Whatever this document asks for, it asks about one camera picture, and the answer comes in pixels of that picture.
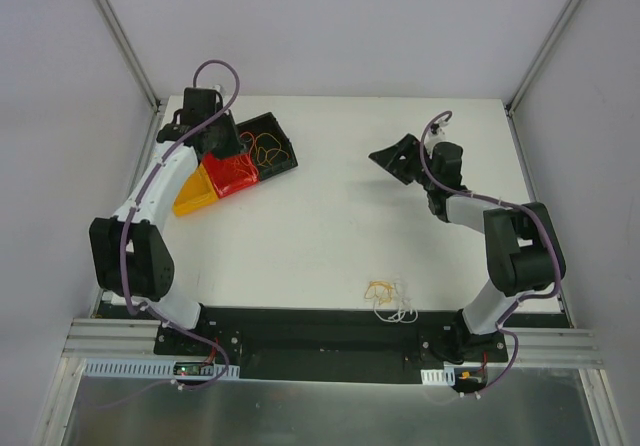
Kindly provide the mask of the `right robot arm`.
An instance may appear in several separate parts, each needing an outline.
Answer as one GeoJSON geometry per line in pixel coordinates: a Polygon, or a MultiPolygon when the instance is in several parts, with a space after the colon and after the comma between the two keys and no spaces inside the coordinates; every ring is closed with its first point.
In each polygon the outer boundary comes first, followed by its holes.
{"type": "Polygon", "coordinates": [[[443,141],[427,148],[407,134],[368,158],[403,184],[420,184],[439,220],[484,235],[489,279],[430,342],[434,357],[453,364],[473,360],[522,302],[540,298],[564,277],[566,263],[546,206],[506,205],[469,192],[462,183],[461,146],[443,141]]]}

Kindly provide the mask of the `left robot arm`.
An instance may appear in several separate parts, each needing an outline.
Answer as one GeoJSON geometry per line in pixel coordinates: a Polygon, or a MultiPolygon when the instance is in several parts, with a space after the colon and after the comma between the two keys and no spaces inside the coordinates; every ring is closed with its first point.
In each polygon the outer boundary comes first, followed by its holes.
{"type": "Polygon", "coordinates": [[[220,92],[187,87],[182,107],[157,133],[150,164],[127,200],[89,227],[98,285],[180,327],[176,341],[191,355],[209,348],[212,333],[199,322],[202,306],[174,286],[175,264],[162,231],[179,192],[207,154],[226,159],[245,151],[220,92]]]}

